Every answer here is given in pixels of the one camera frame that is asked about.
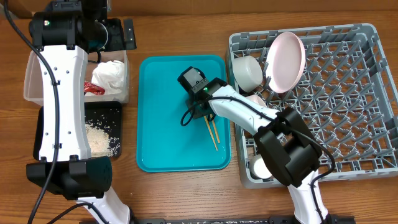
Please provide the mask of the wooden chopstick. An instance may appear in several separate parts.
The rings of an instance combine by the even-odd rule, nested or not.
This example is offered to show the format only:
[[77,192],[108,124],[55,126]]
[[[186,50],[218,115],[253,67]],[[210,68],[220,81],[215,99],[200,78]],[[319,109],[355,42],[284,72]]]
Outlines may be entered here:
[[212,141],[213,141],[214,147],[215,147],[216,151],[218,151],[218,147],[217,147],[217,144],[216,144],[216,141],[215,141],[213,132],[212,132],[212,130],[211,130],[211,127],[210,127],[210,124],[209,124],[209,121],[208,121],[207,116],[204,116],[204,119],[205,119],[206,126],[207,126],[207,128],[208,128],[209,134],[210,134],[210,136],[211,136],[211,139],[212,139]]
[[213,129],[214,129],[214,132],[215,132],[217,143],[220,144],[221,142],[220,142],[220,138],[219,138],[219,135],[218,135],[218,130],[216,128],[216,124],[215,124],[215,121],[214,121],[215,117],[211,114],[210,118],[211,118],[211,123],[213,125]]

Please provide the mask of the grey bowl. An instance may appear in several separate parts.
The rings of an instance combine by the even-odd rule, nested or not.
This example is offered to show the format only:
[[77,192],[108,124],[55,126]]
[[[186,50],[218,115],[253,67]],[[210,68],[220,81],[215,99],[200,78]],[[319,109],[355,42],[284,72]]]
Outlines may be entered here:
[[236,58],[233,60],[232,66],[235,80],[243,91],[253,91],[262,83],[262,69],[254,57]]

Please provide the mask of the small pink bowl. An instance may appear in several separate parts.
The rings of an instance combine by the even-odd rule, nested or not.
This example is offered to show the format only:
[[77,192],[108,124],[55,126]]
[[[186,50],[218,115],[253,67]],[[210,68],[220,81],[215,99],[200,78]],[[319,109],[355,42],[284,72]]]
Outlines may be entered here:
[[264,102],[264,101],[262,100],[262,98],[261,98],[260,96],[258,96],[258,95],[250,95],[250,96],[247,96],[246,98],[247,98],[248,100],[250,100],[250,101],[252,101],[252,102],[254,102],[254,103],[260,105],[260,106],[263,106],[263,107],[266,107],[266,108],[267,108],[267,105],[265,104],[265,102]]

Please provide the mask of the white napkin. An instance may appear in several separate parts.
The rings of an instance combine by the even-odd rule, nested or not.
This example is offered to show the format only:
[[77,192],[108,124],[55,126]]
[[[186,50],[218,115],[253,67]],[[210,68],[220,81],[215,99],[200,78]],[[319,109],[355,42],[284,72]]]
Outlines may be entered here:
[[105,89],[105,95],[122,92],[124,63],[118,60],[101,62],[92,72],[91,82]]

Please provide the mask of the white cup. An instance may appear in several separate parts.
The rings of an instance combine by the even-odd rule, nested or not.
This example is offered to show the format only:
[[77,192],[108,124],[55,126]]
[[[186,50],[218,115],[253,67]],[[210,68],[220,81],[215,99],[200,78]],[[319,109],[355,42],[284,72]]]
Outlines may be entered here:
[[269,179],[272,177],[271,172],[268,170],[260,154],[255,155],[249,161],[249,170],[251,174],[257,177],[258,179]]

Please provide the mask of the large white plate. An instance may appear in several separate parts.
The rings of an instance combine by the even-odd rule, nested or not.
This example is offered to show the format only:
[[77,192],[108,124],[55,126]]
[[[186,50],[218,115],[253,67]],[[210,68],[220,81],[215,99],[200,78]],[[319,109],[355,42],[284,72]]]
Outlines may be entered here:
[[283,32],[276,37],[267,54],[266,77],[276,93],[291,90],[301,79],[305,66],[305,48],[298,36]]

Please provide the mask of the leftover rice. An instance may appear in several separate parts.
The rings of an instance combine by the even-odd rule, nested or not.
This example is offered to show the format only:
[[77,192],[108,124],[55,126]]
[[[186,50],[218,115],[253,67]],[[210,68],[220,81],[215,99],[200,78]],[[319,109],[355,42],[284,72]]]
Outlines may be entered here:
[[92,157],[117,157],[121,150],[120,137],[113,134],[111,125],[98,119],[89,119],[85,123],[86,135]]

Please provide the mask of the red snack wrapper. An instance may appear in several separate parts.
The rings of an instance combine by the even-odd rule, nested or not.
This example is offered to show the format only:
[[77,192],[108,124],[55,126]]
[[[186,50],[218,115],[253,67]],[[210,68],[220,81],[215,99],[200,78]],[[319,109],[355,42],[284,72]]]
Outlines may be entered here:
[[105,93],[104,88],[102,88],[98,85],[95,85],[93,83],[90,83],[88,81],[84,81],[83,91],[84,91],[84,94],[92,93],[94,95],[103,95]]

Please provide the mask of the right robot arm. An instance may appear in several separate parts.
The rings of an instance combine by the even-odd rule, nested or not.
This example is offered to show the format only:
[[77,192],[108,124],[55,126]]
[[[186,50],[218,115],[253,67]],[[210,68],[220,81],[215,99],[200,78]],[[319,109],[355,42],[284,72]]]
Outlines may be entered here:
[[227,118],[253,136],[266,169],[288,187],[295,223],[331,222],[318,188],[322,177],[319,158],[326,149],[295,109],[278,111],[260,106],[219,78],[179,78],[178,82],[190,96],[189,113],[202,107],[207,114]]

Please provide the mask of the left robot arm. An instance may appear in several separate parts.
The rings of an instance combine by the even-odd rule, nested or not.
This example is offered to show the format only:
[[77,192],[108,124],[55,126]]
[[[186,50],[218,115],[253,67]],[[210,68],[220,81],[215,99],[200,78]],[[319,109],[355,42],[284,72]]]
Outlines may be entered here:
[[29,24],[30,48],[43,84],[39,160],[27,178],[43,192],[85,207],[98,223],[134,223],[132,210],[111,186],[108,157],[93,157],[85,130],[83,83],[92,52],[127,49],[119,19],[108,19],[106,1],[52,1]]

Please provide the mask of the grey dishwasher rack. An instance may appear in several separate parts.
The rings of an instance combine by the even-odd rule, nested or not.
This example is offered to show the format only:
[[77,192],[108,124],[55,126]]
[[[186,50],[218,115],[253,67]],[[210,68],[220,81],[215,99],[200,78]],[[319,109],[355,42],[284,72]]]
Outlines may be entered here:
[[296,109],[328,150],[320,171],[327,180],[397,175],[397,88],[372,24],[295,28],[305,68],[286,93],[265,78],[254,90],[268,107]]

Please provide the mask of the clear plastic waste bin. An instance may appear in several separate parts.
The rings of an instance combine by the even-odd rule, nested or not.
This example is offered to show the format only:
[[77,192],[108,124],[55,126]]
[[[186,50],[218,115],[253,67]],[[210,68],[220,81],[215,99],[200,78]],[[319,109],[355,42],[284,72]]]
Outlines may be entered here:
[[[85,81],[105,90],[102,95],[85,93],[86,102],[129,101],[129,61],[125,50],[101,52],[101,62],[96,63],[97,53],[88,54]],[[43,83],[40,60],[34,52],[29,55],[24,80],[24,98],[40,106],[43,103]]]

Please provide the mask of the teal serving tray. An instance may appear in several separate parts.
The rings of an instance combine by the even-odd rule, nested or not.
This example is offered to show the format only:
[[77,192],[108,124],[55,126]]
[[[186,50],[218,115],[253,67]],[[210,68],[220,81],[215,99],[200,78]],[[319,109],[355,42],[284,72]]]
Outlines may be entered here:
[[207,78],[226,79],[224,60],[217,55],[158,56],[139,69],[137,106],[137,165],[146,172],[219,170],[231,160],[230,123],[216,117],[217,137],[211,137],[203,118],[187,120],[188,93],[177,81],[188,67]]

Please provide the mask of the black plastic tray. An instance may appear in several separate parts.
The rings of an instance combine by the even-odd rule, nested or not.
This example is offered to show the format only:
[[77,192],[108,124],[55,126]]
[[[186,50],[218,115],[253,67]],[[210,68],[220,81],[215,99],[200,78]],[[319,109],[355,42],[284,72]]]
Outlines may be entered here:
[[118,101],[85,103],[85,122],[109,136],[108,157],[121,155],[123,108]]

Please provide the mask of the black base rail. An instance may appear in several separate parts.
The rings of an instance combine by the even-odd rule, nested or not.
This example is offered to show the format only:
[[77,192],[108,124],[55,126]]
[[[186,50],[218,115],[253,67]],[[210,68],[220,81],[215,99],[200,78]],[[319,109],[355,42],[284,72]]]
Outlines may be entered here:
[[[333,224],[355,224],[354,217],[339,217],[332,215],[327,223]],[[80,224],[92,224],[98,223],[96,221],[80,222]],[[294,221],[294,216],[273,216],[269,218],[261,219],[227,219],[227,220],[164,220],[163,218],[158,219],[142,219],[138,220],[140,224],[293,224],[299,223]]]

